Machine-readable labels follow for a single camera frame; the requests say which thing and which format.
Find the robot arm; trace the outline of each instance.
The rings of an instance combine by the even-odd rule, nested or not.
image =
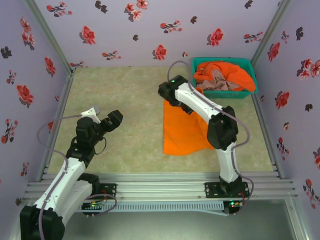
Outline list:
[[[70,217],[87,197],[98,194],[101,190],[99,177],[84,172],[96,153],[95,145],[106,133],[120,125],[123,115],[115,110],[100,121],[97,114],[99,113],[95,107],[81,113],[82,117],[77,121],[75,129],[76,137],[66,154],[67,169],[64,162],[45,193],[33,206],[25,206],[21,210],[21,240],[40,239],[38,218],[43,206],[42,230],[45,239],[61,240]]]
[[[236,121],[223,115],[215,108],[223,110],[235,116],[232,107],[222,107],[205,96],[206,100],[215,108],[193,94],[195,89],[190,89],[188,81],[178,75],[159,85],[158,94],[167,100],[171,106],[181,107],[187,114],[193,111],[199,114],[207,123],[207,140],[215,148],[220,164],[220,186],[221,190],[230,195],[238,191],[242,179],[233,167],[231,149],[235,145],[238,134]]]

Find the floral wallpaper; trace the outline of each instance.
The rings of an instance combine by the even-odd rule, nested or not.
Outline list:
[[[279,7],[279,0],[35,1],[72,68],[250,60]]]
[[[0,22],[0,239],[6,240],[43,160],[37,131],[55,117],[68,73],[23,1],[7,1]],[[50,130],[42,131],[44,142]]]
[[[292,1],[254,66],[278,162],[296,184],[310,239],[320,235],[318,5],[317,0]]]

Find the orange towel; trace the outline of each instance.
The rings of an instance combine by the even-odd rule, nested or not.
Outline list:
[[[163,108],[164,154],[181,156],[214,149],[207,140],[208,124],[201,116],[196,112],[188,115],[166,100]]]
[[[223,61],[208,61],[198,65],[193,78],[199,84],[204,80],[213,81],[213,70],[219,70],[224,78],[237,84],[239,87],[232,89],[233,91],[248,90],[254,92],[256,85],[251,76],[238,65]]]

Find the cable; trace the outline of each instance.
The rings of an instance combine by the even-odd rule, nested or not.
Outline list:
[[[106,194],[106,193],[101,193],[101,194],[96,194],[96,195],[92,195],[92,196],[88,196],[85,200],[88,200],[88,199],[93,199],[95,197],[110,197],[114,200],[114,205],[112,207],[110,207],[109,209],[105,210],[105,211],[102,211],[100,213],[97,213],[95,214],[94,216],[101,216],[103,214],[106,214],[108,212],[110,212],[111,210],[115,209],[117,204],[118,204],[118,201],[116,199],[116,197],[114,197],[113,195],[111,194]]]
[[[233,170],[234,170],[235,173],[238,174],[241,178],[246,179],[246,180],[248,180],[249,182],[251,182],[251,191],[250,191],[250,194],[249,194],[247,200],[245,201],[244,205],[242,206],[242,208],[240,208],[240,210],[237,212],[237,214],[239,214],[239,212],[247,205],[247,202],[248,202],[249,199],[251,198],[252,193],[253,193],[253,191],[254,191],[254,186],[255,186],[254,181],[252,181],[250,178],[248,178],[248,177],[246,177],[246,176],[243,176],[243,175],[237,170],[236,164],[235,164],[235,152],[234,152],[234,149],[235,149],[235,148],[238,148],[238,147],[240,147],[240,146],[243,146],[243,145],[245,145],[245,144],[247,144],[247,143],[249,142],[249,139],[250,139],[249,129],[248,129],[248,127],[247,127],[241,120],[237,119],[236,117],[230,115],[229,113],[227,113],[227,112],[225,112],[225,111],[223,111],[223,110],[220,110],[219,108],[217,108],[217,107],[215,107],[214,105],[212,105],[211,102],[209,102],[209,101],[207,101],[205,98],[203,98],[203,96],[202,96],[201,93],[198,94],[198,91],[195,90],[195,88],[193,87],[192,82],[191,82],[192,79],[193,79],[192,72],[191,72],[191,68],[189,67],[189,65],[188,65],[185,61],[179,60],[179,61],[175,61],[174,63],[171,64],[171,66],[170,66],[169,69],[168,69],[167,76],[166,76],[168,82],[170,81],[169,76],[170,76],[170,71],[171,71],[172,67],[173,67],[174,65],[178,64],[178,63],[185,64],[185,65],[187,66],[188,70],[189,70],[189,71],[188,71],[188,86],[189,86],[190,90],[192,91],[192,93],[193,93],[195,96],[197,96],[200,100],[202,100],[204,103],[208,104],[208,105],[209,105],[211,108],[213,108],[214,110],[216,110],[216,111],[218,111],[219,113],[221,113],[221,114],[223,114],[223,115],[231,118],[232,120],[238,122],[238,123],[244,128],[244,130],[246,131],[246,140],[245,140],[244,142],[242,142],[242,143],[238,143],[237,145],[235,145],[235,146],[233,146],[233,147],[231,148],[231,161],[232,161]]]
[[[54,120],[51,121],[51,122],[56,122],[56,121],[58,121],[58,120],[64,120],[64,119],[79,118],[79,117],[82,117],[82,115],[79,114],[79,115],[72,115],[72,116],[64,116],[64,117],[56,118],[56,119],[54,119]],[[43,125],[39,128],[39,130],[38,130],[38,132],[37,132],[37,134],[36,134],[36,135],[37,135],[37,139],[38,139],[39,143],[40,143],[42,146],[44,146],[46,149],[48,149],[48,150],[50,150],[50,151],[52,151],[52,152],[54,152],[54,153],[60,154],[60,155],[64,158],[64,160],[65,160],[65,166],[64,166],[64,171],[62,172],[62,174],[60,175],[60,177],[58,178],[58,180],[55,182],[55,184],[53,185],[53,187],[50,189],[50,191],[48,192],[47,196],[45,197],[44,203],[43,203],[43,205],[42,205],[42,207],[41,207],[41,209],[40,209],[40,213],[39,213],[39,217],[38,217],[38,226],[39,226],[39,233],[40,233],[40,238],[41,238],[41,240],[45,240],[44,230],[43,230],[43,227],[42,227],[42,217],[43,217],[43,214],[44,214],[44,210],[45,210],[45,208],[46,208],[46,205],[47,205],[47,201],[48,201],[48,199],[50,198],[52,192],[56,189],[57,185],[60,183],[61,179],[62,179],[62,178],[64,177],[64,175],[66,174],[66,171],[67,171],[68,166],[69,166],[69,160],[68,160],[68,158],[66,157],[66,155],[65,155],[63,152],[58,151],[58,150],[55,150],[55,149],[53,149],[53,148],[45,145],[45,144],[41,141],[41,139],[40,139],[40,132],[41,132],[41,130],[42,130],[44,127],[46,127],[46,126],[48,125],[48,123],[51,123],[51,122],[47,122],[47,123],[43,124]],[[114,204],[114,206],[112,206],[110,209],[108,209],[108,210],[106,210],[106,211],[104,211],[104,212],[101,212],[101,213],[97,214],[97,216],[98,216],[98,215],[105,214],[105,213],[111,211],[112,209],[114,209],[114,208],[117,206],[117,199],[116,199],[114,196],[109,195],[109,194],[96,194],[96,195],[89,196],[87,199],[94,198],[94,197],[99,197],[99,196],[107,196],[107,197],[109,196],[109,197],[111,197],[111,198],[113,198],[113,199],[115,200],[115,204]]]
[[[107,139],[106,139],[105,137],[103,137],[103,139],[104,139],[104,148],[102,149],[102,151],[101,151],[101,152],[99,152],[99,153],[95,153],[95,155],[102,154],[102,152],[106,149],[106,146],[107,146]]]

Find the plastic laundry basket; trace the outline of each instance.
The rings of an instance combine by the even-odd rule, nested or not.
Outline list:
[[[238,65],[240,68],[244,69],[250,77],[253,79],[255,84],[255,91],[250,92],[248,90],[243,91],[214,91],[214,90],[205,90],[204,95],[207,98],[213,99],[244,99],[250,94],[255,94],[258,92],[258,84],[255,76],[254,69],[249,60],[244,58],[226,58],[226,57],[195,57],[192,59],[192,76],[197,71],[199,64],[205,62],[214,62],[214,61],[223,61]],[[196,80],[193,79],[193,86],[196,86]]]

